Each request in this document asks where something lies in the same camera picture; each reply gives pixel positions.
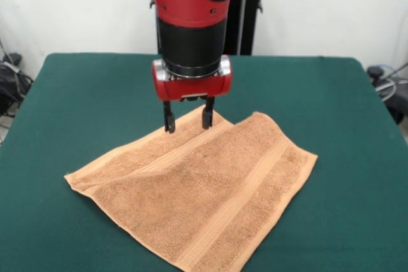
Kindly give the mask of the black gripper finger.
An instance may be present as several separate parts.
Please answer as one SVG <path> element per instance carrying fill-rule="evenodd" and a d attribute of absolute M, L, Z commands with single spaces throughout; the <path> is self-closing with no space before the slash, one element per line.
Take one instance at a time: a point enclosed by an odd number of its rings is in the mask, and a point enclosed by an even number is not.
<path fill-rule="evenodd" d="M 171 111 L 171 104 L 169 101 L 163 101 L 164 112 L 164 130 L 170 134 L 175 132 L 175 117 Z"/>
<path fill-rule="evenodd" d="M 208 97 L 205 101 L 205 107 L 202 111 L 201 123 L 202 128 L 209 129 L 213 124 L 215 97 Z"/>

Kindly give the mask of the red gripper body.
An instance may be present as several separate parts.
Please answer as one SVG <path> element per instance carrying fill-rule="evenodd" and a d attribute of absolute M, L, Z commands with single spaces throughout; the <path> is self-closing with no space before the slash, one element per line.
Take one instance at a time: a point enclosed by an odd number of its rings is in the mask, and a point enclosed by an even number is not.
<path fill-rule="evenodd" d="M 166 70 L 164 60 L 156 59 L 152 62 L 152 76 L 156 94 L 161 101 L 182 101 L 227 94 L 231 88 L 233 71 L 230 58 L 223 55 L 214 74 L 199 78 L 181 78 Z"/>

